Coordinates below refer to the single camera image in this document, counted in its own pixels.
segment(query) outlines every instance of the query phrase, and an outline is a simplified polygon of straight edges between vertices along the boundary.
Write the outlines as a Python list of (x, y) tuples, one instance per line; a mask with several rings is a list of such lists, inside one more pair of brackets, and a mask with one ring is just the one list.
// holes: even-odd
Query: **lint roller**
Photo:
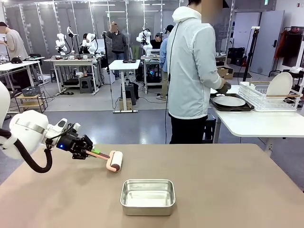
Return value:
[(106, 168), (113, 172), (118, 172), (122, 167), (123, 153), (121, 151), (111, 151), (109, 155), (97, 150), (87, 151), (87, 154), (106, 160)]

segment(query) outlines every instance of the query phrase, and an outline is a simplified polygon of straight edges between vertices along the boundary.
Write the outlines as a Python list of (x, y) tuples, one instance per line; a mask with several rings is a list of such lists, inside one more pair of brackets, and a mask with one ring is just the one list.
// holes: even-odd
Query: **white dish rack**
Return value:
[(303, 85), (301, 84), (299, 92), (291, 90), (289, 95), (267, 95), (269, 83), (270, 82), (241, 82), (238, 94), (254, 105), (255, 110), (258, 112), (297, 111), (302, 97)]

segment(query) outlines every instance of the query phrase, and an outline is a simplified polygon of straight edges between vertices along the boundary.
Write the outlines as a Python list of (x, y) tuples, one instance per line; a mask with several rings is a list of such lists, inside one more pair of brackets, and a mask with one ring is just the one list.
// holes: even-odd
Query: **door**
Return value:
[(250, 71), (268, 75), (272, 71), (276, 46), (280, 37), (284, 19), (284, 11), (268, 11), (262, 13), (260, 31), (257, 37)]

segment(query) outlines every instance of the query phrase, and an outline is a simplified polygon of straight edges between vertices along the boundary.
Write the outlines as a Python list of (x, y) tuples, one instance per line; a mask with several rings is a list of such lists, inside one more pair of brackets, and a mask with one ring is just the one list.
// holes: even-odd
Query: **glove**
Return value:
[(218, 91), (220, 94), (226, 94), (229, 89), (231, 89), (231, 84), (229, 82), (225, 82), (224, 85), (216, 91)]

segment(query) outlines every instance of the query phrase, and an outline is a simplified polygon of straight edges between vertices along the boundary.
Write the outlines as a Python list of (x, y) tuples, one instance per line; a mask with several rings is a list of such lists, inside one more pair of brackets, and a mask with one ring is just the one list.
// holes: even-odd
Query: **white plate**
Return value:
[(246, 104), (244, 100), (233, 96), (217, 96), (213, 98), (213, 101), (217, 104), (229, 107), (239, 107)]
[[(266, 95), (288, 95), (293, 86), (293, 77), (288, 72), (282, 72), (275, 76), (268, 86)], [(285, 97), (269, 97), (274, 102), (281, 102)]]

